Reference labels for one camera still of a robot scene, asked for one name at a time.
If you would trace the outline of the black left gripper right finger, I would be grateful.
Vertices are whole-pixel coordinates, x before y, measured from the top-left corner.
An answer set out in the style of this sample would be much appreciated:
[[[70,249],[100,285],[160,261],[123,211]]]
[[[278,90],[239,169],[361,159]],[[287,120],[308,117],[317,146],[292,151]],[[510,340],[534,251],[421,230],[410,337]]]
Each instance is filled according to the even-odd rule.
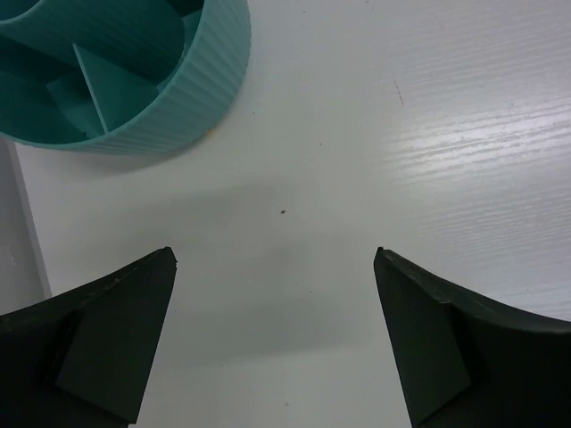
[[[570,324],[516,309],[380,248],[374,260],[414,427],[568,427]]]

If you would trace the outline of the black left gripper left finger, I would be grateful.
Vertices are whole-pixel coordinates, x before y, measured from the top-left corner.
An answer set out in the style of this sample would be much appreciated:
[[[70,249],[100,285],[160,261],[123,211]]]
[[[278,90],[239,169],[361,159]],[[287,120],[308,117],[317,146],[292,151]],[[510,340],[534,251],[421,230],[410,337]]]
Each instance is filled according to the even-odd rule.
[[[1,316],[3,427],[137,422],[175,283],[170,247]]]

